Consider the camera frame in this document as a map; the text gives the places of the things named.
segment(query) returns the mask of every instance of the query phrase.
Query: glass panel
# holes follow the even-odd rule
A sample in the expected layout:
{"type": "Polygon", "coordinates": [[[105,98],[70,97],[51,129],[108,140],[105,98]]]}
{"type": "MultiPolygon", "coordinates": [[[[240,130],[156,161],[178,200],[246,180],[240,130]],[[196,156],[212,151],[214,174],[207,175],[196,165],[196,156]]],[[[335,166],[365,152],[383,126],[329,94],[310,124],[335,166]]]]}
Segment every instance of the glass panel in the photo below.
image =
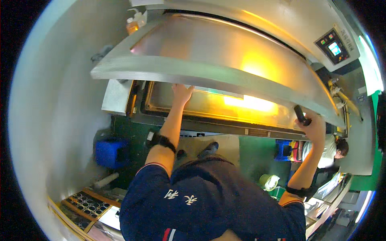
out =
{"type": "Polygon", "coordinates": [[[304,215],[315,219],[328,207],[329,205],[325,204],[324,201],[312,197],[308,202],[304,203],[304,215]]]}
{"type": "Polygon", "coordinates": [[[339,184],[341,180],[342,173],[337,172],[328,183],[324,184],[318,189],[314,197],[319,199],[325,198],[331,192],[331,190],[333,190],[339,184]]]}
{"type": "MultiPolygon", "coordinates": [[[[151,82],[146,110],[169,112],[173,101],[171,85],[151,82]]],[[[292,109],[264,99],[215,89],[195,89],[184,114],[299,130],[294,124],[296,115],[292,109]]]]}

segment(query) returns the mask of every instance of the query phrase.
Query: white shirt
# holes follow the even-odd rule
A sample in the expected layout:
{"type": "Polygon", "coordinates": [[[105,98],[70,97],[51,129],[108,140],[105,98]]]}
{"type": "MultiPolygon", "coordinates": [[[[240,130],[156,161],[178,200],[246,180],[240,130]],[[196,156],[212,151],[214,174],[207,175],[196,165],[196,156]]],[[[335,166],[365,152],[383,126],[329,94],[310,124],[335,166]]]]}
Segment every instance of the white shirt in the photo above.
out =
{"type": "MultiPolygon", "coordinates": [[[[303,146],[302,160],[307,157],[308,153],[311,151],[312,144],[311,142],[306,142],[303,146]]],[[[326,141],[324,143],[324,151],[320,161],[318,163],[318,168],[330,167],[334,164],[334,156],[337,152],[337,146],[335,144],[335,137],[333,134],[326,135],[326,141]]]]}

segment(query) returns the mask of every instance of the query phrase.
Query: plastic bottle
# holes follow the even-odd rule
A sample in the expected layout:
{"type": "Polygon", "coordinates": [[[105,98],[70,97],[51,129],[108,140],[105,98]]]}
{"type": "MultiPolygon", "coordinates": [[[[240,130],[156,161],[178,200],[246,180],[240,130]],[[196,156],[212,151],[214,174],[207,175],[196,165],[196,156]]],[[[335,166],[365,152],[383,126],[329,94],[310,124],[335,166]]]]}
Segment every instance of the plastic bottle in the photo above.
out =
{"type": "Polygon", "coordinates": [[[139,29],[138,23],[136,21],[134,21],[133,18],[128,18],[127,24],[126,24],[127,33],[130,35],[130,34],[134,33],[135,31],[137,31],[138,29],[139,29]]]}
{"type": "Polygon", "coordinates": [[[138,9],[136,9],[136,8],[128,9],[128,11],[131,11],[131,10],[135,11],[134,21],[137,22],[138,27],[139,28],[143,27],[146,24],[147,14],[142,15],[142,13],[140,11],[138,11],[138,9]]]}

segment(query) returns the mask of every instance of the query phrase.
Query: shoe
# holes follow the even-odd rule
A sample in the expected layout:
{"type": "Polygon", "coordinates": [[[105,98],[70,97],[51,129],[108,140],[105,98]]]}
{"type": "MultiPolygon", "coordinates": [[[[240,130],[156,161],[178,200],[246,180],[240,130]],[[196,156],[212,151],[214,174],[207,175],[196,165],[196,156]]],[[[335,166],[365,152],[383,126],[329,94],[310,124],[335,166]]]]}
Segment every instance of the shoe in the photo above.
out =
{"type": "Polygon", "coordinates": [[[185,150],[179,150],[179,151],[177,152],[176,158],[177,158],[177,160],[181,160],[182,158],[184,158],[184,157],[186,157],[186,156],[187,156],[187,153],[186,153],[185,150]]]}
{"type": "Polygon", "coordinates": [[[210,143],[200,154],[197,155],[198,158],[202,158],[206,155],[211,155],[217,152],[218,143],[212,142],[210,143]]]}

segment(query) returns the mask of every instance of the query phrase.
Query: green floor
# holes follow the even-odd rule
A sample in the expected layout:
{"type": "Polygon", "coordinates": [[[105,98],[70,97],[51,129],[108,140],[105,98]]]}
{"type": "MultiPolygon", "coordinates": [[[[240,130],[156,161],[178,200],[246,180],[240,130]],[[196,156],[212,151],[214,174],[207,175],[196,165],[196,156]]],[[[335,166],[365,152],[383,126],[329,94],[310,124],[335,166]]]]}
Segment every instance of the green floor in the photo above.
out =
{"type": "MultiPolygon", "coordinates": [[[[144,165],[148,153],[144,142],[150,128],[159,129],[160,127],[133,123],[124,116],[114,117],[112,134],[130,139],[131,164],[118,170],[119,177],[111,183],[112,187],[127,189],[136,171],[144,165]]],[[[240,136],[239,142],[240,170],[245,177],[257,182],[262,174],[275,174],[280,177],[279,185],[285,185],[291,163],[277,162],[273,159],[275,139],[240,136]]]]}

